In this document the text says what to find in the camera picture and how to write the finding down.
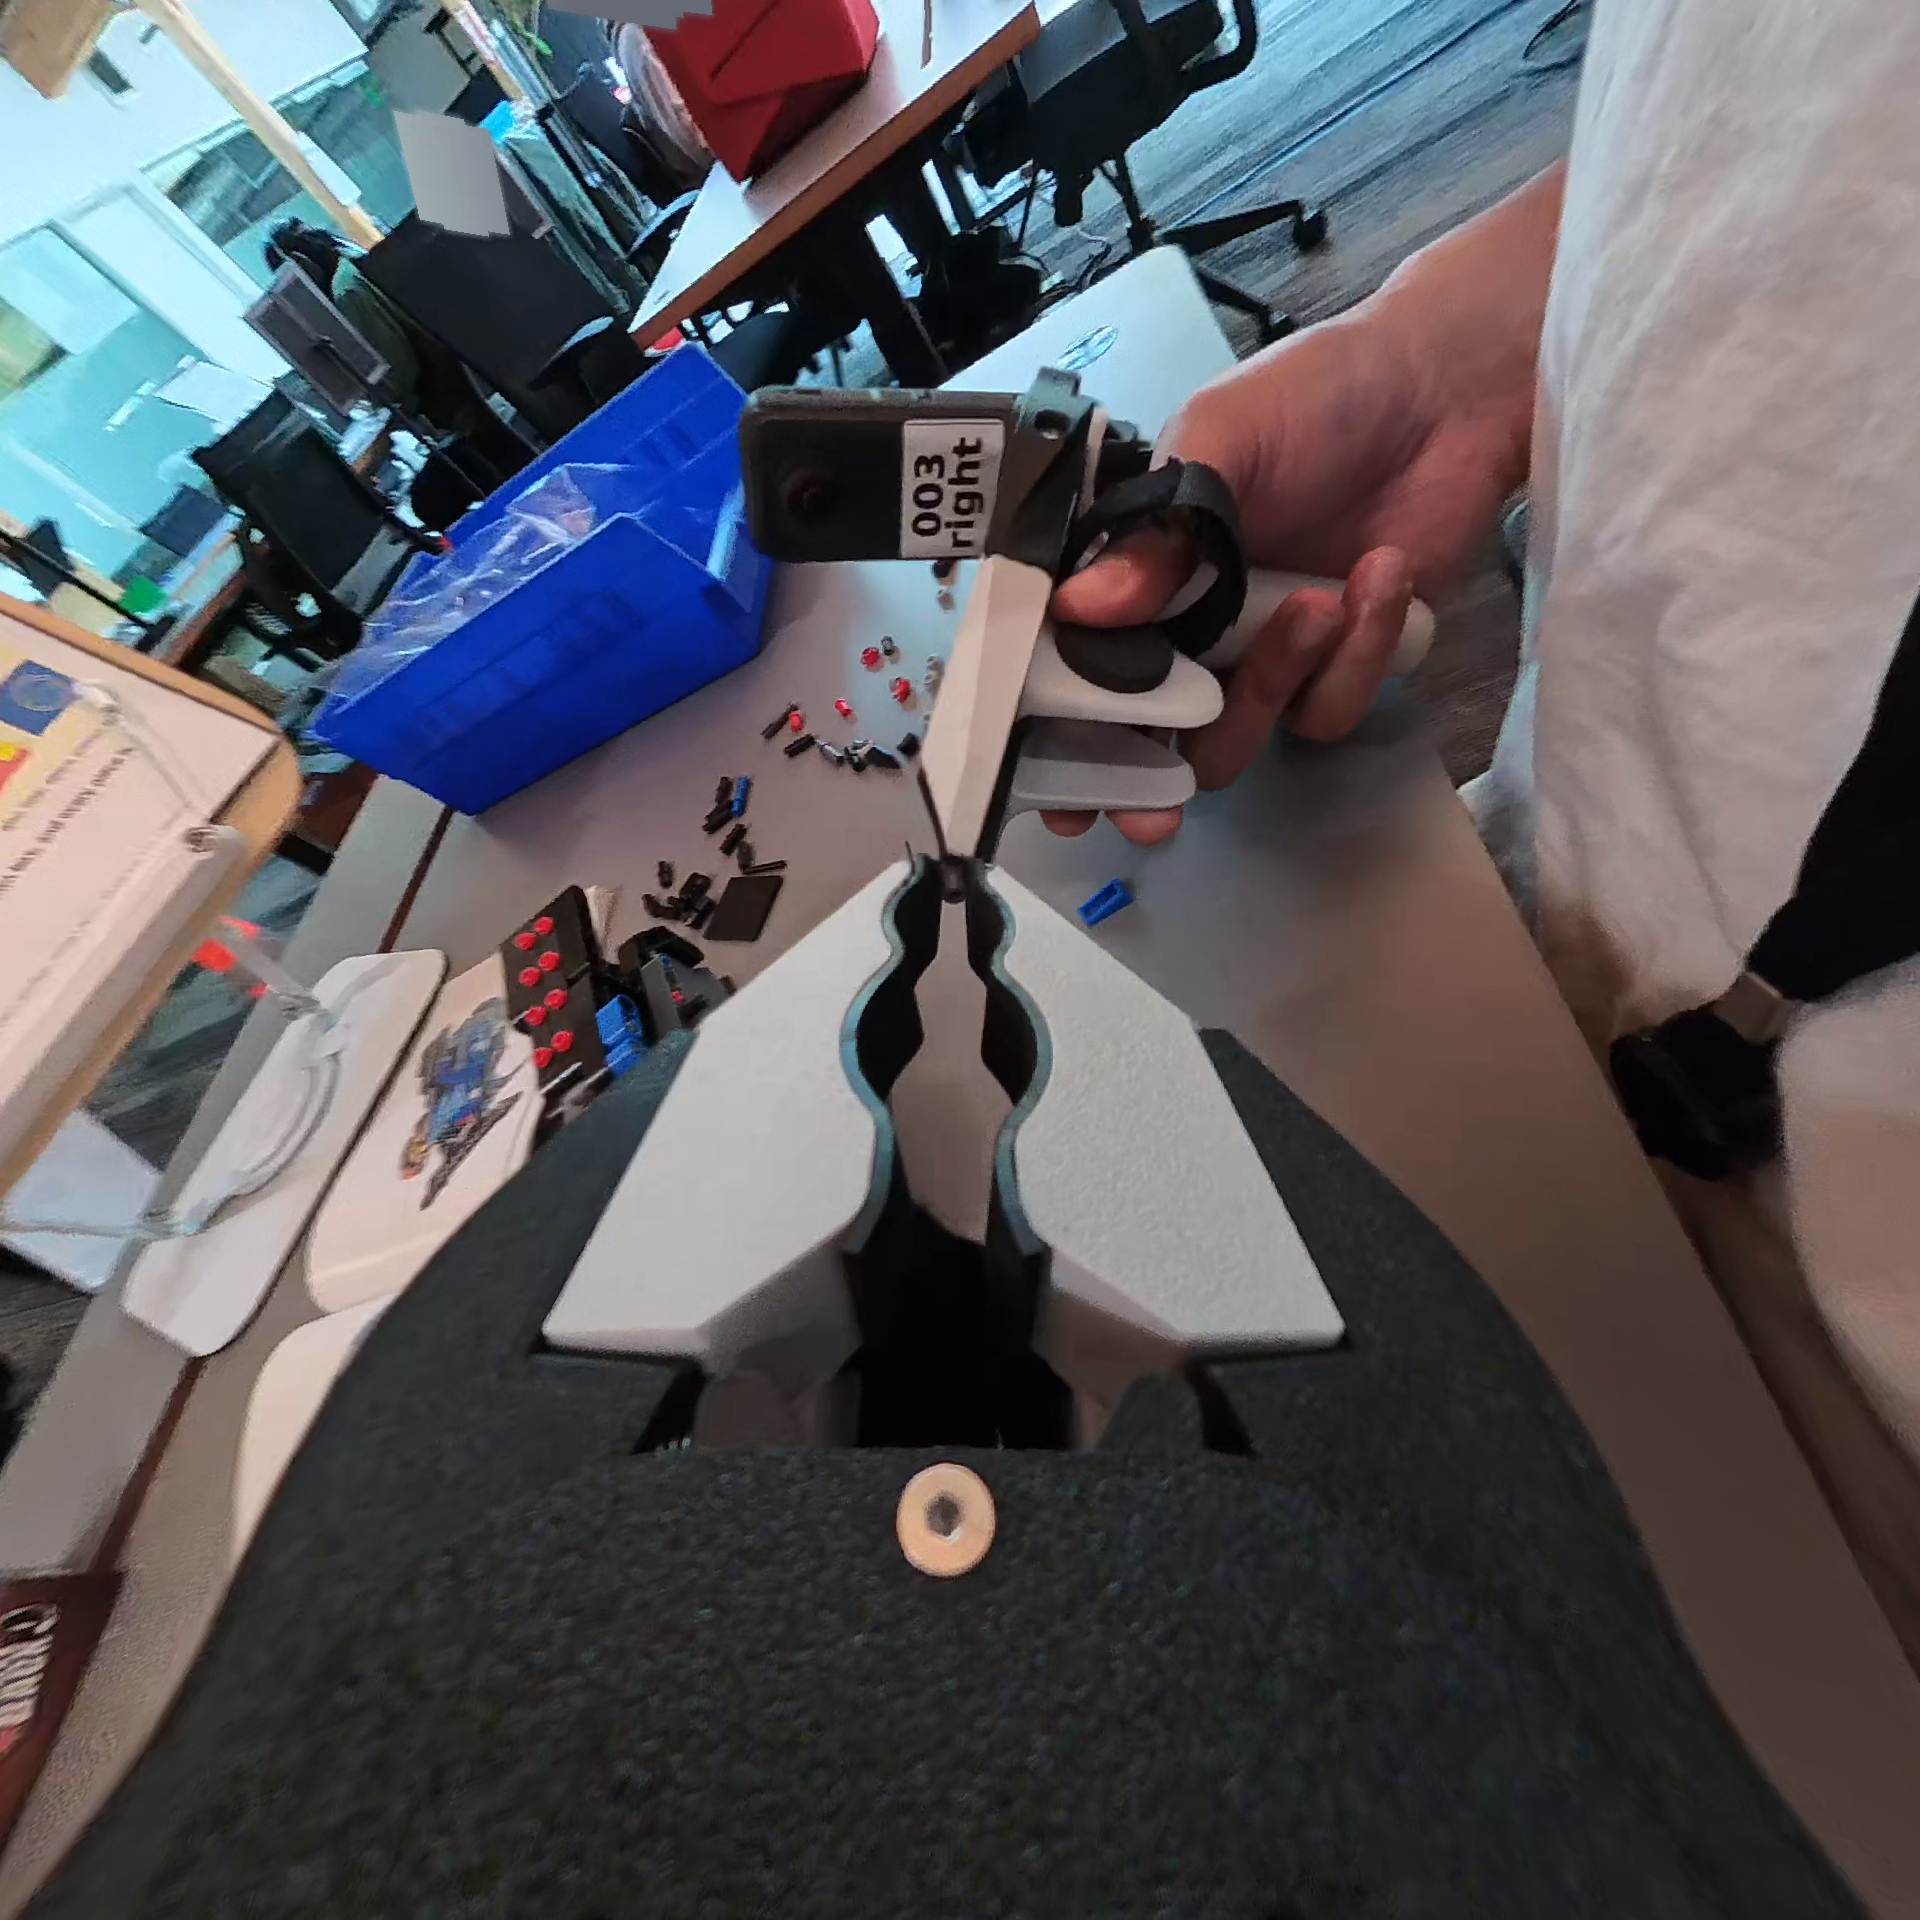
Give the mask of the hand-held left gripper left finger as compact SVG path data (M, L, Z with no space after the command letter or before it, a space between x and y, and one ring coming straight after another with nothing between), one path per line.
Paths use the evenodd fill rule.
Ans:
M871 1396L947 1275L889 1105L942 919L940 863L895 861L705 1017L547 1312L549 1349L689 1363L801 1445L881 1435Z

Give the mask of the person's right forearm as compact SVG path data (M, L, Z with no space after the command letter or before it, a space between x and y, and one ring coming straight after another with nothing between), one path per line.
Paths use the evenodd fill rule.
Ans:
M1447 415L1468 428L1499 496L1528 470L1566 188L1561 157L1447 238Z

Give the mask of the blue black lego truck model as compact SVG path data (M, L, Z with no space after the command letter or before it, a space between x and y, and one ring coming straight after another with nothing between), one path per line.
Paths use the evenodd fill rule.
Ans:
M661 1044L733 996L703 949L669 926L620 945L601 936L608 894L569 885L500 944L512 1025L531 1041L541 1096L534 1141L584 1115Z

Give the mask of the group of black lego connectors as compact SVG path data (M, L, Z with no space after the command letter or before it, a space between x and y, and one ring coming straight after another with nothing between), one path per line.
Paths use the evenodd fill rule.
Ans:
M701 932L733 876L781 873L788 880L791 867L774 848L772 828L758 823L757 792L751 774L720 774L708 783L696 817L676 840L661 843L646 870L643 908L648 917ZM774 912L761 936L772 929Z

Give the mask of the white lego instruction booklet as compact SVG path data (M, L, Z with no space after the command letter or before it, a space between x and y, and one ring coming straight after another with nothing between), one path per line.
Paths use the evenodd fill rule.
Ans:
M315 1216L305 1293L333 1315L389 1300L531 1159L539 1120L532 1044L507 971L454 975L399 1056L389 1089Z

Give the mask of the person's right hand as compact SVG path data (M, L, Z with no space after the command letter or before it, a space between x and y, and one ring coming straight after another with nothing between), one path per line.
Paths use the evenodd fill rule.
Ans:
M1284 725L1351 733L1398 652L1413 600L1435 605L1511 494L1449 421L1449 236L1356 308L1212 382L1160 432L1158 464L1203 464L1231 491L1252 569L1303 588L1228 676L1220 716L1183 739L1219 790Z

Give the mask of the office desk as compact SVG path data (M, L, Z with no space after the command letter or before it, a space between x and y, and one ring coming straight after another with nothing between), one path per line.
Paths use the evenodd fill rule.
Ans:
M720 307L721 295L781 254L809 244L819 275L868 324L887 367L909 389L947 379L921 313L881 262L871 224L911 185L936 134L968 95L1040 32L1040 9L1012 3L875 7L871 73L758 180L716 168L692 199L633 321L646 349Z

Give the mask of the clear plastic bag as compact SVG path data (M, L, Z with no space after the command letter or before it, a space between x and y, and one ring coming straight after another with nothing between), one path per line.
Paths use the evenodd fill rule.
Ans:
M398 646L427 641L505 605L527 588L584 575L616 536L648 535L681 560L708 560L717 508L686 476L636 464L563 464L517 489L486 525L437 560L419 560L376 609L373 629Z

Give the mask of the silver laptop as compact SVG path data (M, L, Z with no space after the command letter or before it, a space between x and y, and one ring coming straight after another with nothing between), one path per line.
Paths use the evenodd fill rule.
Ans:
M950 374L949 392L1022 392L1035 373L1078 374L1078 391L1157 439L1236 355L1188 259L1151 249L1052 307L1012 340Z

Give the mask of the blue plastic storage bin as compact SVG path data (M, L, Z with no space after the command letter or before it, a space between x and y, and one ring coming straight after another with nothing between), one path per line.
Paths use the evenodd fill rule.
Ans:
M398 646L373 613L311 735L475 816L753 660L774 566L747 528L736 446L745 399L686 343L447 532L451 545L465 539L563 464L636 464L686 476L717 508L708 560L623 535L582 575L527 588L425 646Z

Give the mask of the red box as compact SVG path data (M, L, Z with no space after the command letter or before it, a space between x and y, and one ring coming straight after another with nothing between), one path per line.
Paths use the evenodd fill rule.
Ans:
M872 3L713 3L643 37L705 150L745 185L864 88L879 17Z

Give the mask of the clear acrylic stand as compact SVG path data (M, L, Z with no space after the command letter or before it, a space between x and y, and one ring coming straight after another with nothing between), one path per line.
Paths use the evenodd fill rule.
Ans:
M107 1222L59 1216L35 1217L5 1209L1 1230L7 1238L47 1236L129 1241L132 1246L192 1238L207 1232L241 1203L270 1189L297 1164L305 1143L324 1123L342 1081L345 1023L318 992L305 990L276 965L260 963L260 966L268 971L254 971L254 980L268 995L270 1006L283 1012L283 1029L249 1089L279 1089L289 1095L292 1105L281 1118L276 1137L262 1144L247 1164L219 1161L217 1149L209 1148L204 1164L222 1169L222 1184L193 1204L172 1204L168 1209L148 1207L132 1220Z

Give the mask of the black office chair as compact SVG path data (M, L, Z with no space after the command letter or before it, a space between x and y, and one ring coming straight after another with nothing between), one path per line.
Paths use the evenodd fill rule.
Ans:
M982 188L1019 175L1028 199L1048 180L1055 225L1080 224L1085 191L1101 180L1121 208L1124 259L1165 247L1198 260L1271 229L1312 254L1328 241L1328 214L1308 200L1165 225L1135 191L1133 147L1245 73L1256 45L1254 3L1070 3L975 86L943 156Z

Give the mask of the black monitor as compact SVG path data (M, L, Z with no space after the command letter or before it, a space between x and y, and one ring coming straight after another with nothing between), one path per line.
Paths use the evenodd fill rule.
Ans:
M283 656L348 656L401 571L451 551L443 535L401 519L279 391L187 456L240 515L247 597Z

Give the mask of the dark brown printed box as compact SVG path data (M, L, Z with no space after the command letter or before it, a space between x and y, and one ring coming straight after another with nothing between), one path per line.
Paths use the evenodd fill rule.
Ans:
M35 1790L120 1584L119 1569L1 1582L1 1835Z

